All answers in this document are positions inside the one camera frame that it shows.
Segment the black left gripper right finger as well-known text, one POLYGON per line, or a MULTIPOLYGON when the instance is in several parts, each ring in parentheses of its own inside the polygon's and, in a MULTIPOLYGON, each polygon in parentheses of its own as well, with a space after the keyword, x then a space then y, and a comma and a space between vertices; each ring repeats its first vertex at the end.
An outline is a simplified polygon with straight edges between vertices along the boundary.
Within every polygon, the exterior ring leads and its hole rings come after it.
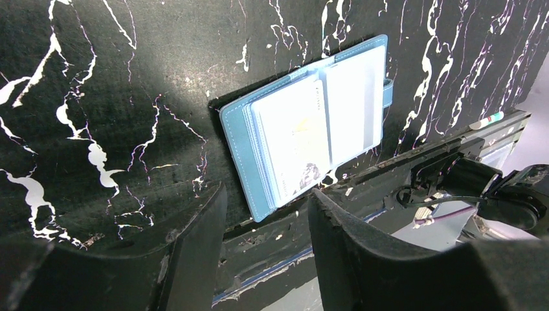
POLYGON ((308 223, 325 310, 547 310, 547 240, 473 240, 437 252, 390 236, 323 192, 308 223))

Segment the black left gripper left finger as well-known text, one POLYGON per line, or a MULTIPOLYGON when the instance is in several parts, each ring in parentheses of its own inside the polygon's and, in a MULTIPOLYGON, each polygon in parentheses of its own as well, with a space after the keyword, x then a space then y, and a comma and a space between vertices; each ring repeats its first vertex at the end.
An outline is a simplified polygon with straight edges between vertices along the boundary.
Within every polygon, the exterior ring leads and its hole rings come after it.
POLYGON ((222 183, 97 252, 1 242, 2 310, 210 310, 227 213, 222 183))

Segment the blue leather card holder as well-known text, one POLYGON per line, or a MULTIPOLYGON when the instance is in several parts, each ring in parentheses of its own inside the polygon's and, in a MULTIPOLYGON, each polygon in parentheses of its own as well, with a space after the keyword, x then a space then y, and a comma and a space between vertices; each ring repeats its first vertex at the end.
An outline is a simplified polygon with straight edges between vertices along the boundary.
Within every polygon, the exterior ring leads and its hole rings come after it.
POLYGON ((219 117, 252 219, 261 222, 383 138, 392 104, 381 34, 223 106, 219 117))

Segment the white card yellow logo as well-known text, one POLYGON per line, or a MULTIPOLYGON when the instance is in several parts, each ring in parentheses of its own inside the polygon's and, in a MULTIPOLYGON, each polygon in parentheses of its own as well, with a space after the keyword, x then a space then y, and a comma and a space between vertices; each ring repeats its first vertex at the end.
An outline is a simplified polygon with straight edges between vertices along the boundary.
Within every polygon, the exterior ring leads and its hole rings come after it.
POLYGON ((305 78, 251 105, 267 155, 274 204, 281 207, 330 170, 324 85, 305 78))

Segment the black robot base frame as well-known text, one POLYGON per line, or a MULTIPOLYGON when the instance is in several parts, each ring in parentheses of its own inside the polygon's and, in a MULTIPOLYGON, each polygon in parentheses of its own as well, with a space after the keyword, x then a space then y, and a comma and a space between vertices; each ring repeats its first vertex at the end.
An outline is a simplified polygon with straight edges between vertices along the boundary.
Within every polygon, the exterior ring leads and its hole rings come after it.
MULTIPOLYGON (((430 229, 413 229, 414 210, 400 207, 394 193, 409 182, 410 171, 431 158, 461 151, 502 168, 532 124, 529 112, 511 109, 481 130, 464 128, 393 159, 360 160, 351 176, 329 179, 322 191, 333 201, 380 230, 434 249, 454 245, 469 213, 430 229)), ((233 163, 226 164, 229 197, 227 231, 221 247, 214 310, 321 310, 306 199, 300 198, 265 220, 251 220, 233 163)))

